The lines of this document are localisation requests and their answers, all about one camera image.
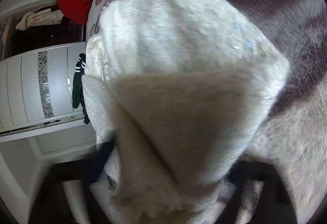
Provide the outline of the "white fluffy knit sweater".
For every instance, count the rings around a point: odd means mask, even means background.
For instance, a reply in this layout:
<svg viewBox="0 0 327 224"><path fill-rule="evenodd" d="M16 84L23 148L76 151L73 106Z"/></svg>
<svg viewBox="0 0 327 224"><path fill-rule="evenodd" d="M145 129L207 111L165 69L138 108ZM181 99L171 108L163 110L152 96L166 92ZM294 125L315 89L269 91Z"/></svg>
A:
<svg viewBox="0 0 327 224"><path fill-rule="evenodd" d="M226 0L117 0L86 46L83 94L117 186L114 223L211 223L288 60Z"/></svg>

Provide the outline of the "cream clothes in wardrobe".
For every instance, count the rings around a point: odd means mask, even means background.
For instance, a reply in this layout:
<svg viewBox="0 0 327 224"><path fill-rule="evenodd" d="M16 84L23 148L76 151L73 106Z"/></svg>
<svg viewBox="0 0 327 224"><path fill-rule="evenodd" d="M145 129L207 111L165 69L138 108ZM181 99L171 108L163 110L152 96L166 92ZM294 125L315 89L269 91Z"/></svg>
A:
<svg viewBox="0 0 327 224"><path fill-rule="evenodd" d="M27 12L16 25L16 30L25 31L33 26L58 25L63 17L61 10L52 11L50 8L39 12Z"/></svg>

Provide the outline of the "green striped garment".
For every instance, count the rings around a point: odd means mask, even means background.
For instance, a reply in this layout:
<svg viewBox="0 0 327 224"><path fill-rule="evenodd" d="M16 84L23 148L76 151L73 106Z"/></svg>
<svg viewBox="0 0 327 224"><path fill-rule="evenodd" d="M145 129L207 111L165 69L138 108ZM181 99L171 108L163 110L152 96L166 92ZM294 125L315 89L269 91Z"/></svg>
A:
<svg viewBox="0 0 327 224"><path fill-rule="evenodd" d="M86 64L86 55L84 53L80 53L78 57L78 61L75 65L75 73L73 78L72 106L74 109L77 109L80 105L82 106L84 123L89 124L90 119L86 111L84 95L83 95L83 83L82 83L82 76L84 75L85 64Z"/></svg>

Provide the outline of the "floral plush blanket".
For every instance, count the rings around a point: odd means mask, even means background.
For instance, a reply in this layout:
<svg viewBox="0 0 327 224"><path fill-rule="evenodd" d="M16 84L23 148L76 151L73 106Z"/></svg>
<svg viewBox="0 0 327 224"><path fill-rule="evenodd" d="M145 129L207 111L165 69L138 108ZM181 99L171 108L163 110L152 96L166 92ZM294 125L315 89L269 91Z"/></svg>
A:
<svg viewBox="0 0 327 224"><path fill-rule="evenodd" d="M99 33L103 7L114 1L93 1L89 39ZM289 71L267 117L222 179L211 223L231 199L234 187L227 176L242 160L273 164L290 195L297 222L306 223L326 195L326 4L324 0L226 1L288 60ZM96 189L104 212L116 186L110 191Z"/></svg>

